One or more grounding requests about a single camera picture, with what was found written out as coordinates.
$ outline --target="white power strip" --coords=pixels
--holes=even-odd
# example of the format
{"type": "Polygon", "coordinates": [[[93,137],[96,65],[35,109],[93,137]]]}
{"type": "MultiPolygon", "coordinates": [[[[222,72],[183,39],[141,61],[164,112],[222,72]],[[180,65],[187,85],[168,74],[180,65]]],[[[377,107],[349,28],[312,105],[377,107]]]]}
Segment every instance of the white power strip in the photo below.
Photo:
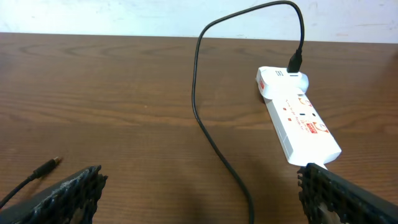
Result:
{"type": "Polygon", "coordinates": [[[306,166],[314,162],[325,167],[340,155],[339,145],[305,96],[305,74],[261,67],[256,81],[289,163],[306,166]]]}

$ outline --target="gold connector tip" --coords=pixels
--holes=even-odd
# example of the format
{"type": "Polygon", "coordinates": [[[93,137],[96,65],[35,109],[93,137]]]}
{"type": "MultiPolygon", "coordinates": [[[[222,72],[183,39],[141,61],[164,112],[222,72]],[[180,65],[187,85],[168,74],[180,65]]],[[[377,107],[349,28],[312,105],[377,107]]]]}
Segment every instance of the gold connector tip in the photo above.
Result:
{"type": "Polygon", "coordinates": [[[54,161],[55,161],[56,165],[58,165],[59,163],[61,163],[62,160],[63,160],[62,157],[58,157],[58,156],[57,156],[57,157],[54,158],[54,161]]]}

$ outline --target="brown wooden surface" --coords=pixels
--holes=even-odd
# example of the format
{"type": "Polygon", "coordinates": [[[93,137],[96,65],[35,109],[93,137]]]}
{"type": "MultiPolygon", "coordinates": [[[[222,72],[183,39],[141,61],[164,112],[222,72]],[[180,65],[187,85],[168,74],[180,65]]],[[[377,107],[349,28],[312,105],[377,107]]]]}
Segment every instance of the brown wooden surface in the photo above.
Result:
{"type": "MultiPolygon", "coordinates": [[[[191,109],[196,39],[0,34],[0,197],[20,202],[86,166],[109,175],[95,223],[247,223],[245,198],[191,109]]],[[[205,39],[201,117],[252,193],[256,223],[306,223],[254,78],[297,42],[205,39]]],[[[398,203],[398,45],[306,42],[308,97],[343,153],[334,173],[398,203]]]]}

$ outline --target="black cable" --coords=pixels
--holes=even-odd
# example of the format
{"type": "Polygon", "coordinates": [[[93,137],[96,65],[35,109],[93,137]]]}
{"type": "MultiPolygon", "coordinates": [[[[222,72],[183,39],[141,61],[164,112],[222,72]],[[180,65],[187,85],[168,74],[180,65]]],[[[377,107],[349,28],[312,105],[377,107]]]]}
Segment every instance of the black cable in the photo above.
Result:
{"type": "Polygon", "coordinates": [[[37,168],[35,171],[33,171],[33,174],[28,176],[26,180],[24,180],[22,183],[20,183],[16,188],[14,188],[11,192],[5,196],[1,202],[0,202],[0,209],[3,208],[3,206],[16,194],[20,189],[25,187],[30,181],[34,179],[41,178],[42,176],[49,174],[52,170],[54,170],[59,163],[62,161],[61,157],[56,157],[54,159],[49,160],[45,164],[41,165],[39,168],[37,168]]]}
{"type": "Polygon", "coordinates": [[[195,63],[193,64],[193,80],[192,80],[192,109],[193,109],[193,114],[195,115],[195,118],[197,119],[200,128],[202,129],[203,133],[205,133],[205,136],[207,137],[207,140],[209,140],[209,142],[210,142],[211,146],[213,147],[214,151],[216,152],[217,156],[221,159],[221,161],[223,162],[225,167],[229,170],[229,172],[232,174],[232,176],[238,182],[240,188],[242,189],[244,195],[246,196],[246,200],[248,201],[248,205],[249,205],[249,223],[250,224],[254,223],[254,205],[253,205],[253,201],[252,201],[252,197],[250,195],[250,192],[246,188],[245,184],[243,183],[243,181],[241,180],[239,175],[232,168],[231,164],[229,164],[229,162],[225,159],[225,157],[222,155],[220,150],[217,148],[216,143],[211,138],[209,132],[206,130],[205,126],[203,125],[203,123],[200,120],[199,115],[198,115],[196,101],[195,101],[195,89],[196,89],[196,82],[197,82],[199,48],[200,48],[201,39],[205,35],[205,32],[210,27],[212,27],[213,25],[215,25],[215,24],[217,24],[219,22],[223,22],[223,21],[225,21],[227,19],[233,18],[235,16],[239,16],[239,15],[245,14],[247,12],[251,12],[251,11],[254,11],[254,10],[257,10],[257,9],[262,9],[264,7],[275,6],[275,5],[279,5],[279,4],[287,4],[287,5],[292,6],[295,9],[295,11],[296,11],[296,13],[298,15],[298,19],[300,21],[300,31],[301,31],[300,44],[298,46],[298,49],[296,50],[296,53],[290,59],[289,66],[288,66],[288,72],[294,72],[294,71],[298,72],[299,68],[300,68],[300,65],[301,65],[301,52],[302,52],[302,47],[303,47],[303,43],[304,43],[304,21],[303,21],[303,16],[301,15],[301,11],[300,11],[299,7],[296,4],[294,4],[293,2],[291,2],[291,1],[274,1],[274,2],[261,4],[261,5],[258,5],[258,6],[251,7],[249,9],[245,9],[245,10],[242,10],[242,11],[239,11],[239,12],[235,12],[233,14],[230,14],[228,16],[222,17],[220,19],[217,19],[217,20],[209,23],[202,30],[202,32],[199,35],[198,42],[197,42],[197,47],[196,47],[196,51],[195,51],[195,63]]]}

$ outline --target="white wall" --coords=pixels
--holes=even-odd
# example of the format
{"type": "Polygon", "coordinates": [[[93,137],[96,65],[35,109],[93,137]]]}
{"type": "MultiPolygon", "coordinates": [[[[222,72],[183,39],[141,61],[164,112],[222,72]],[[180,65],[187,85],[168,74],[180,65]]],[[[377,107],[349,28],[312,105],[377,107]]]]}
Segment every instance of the white wall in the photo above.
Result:
{"type": "MultiPolygon", "coordinates": [[[[267,0],[0,0],[0,32],[196,37],[207,23],[267,0]]],[[[397,0],[296,0],[305,39],[398,43],[397,0]]],[[[299,39],[289,6],[215,26],[208,37],[299,39]]]]}

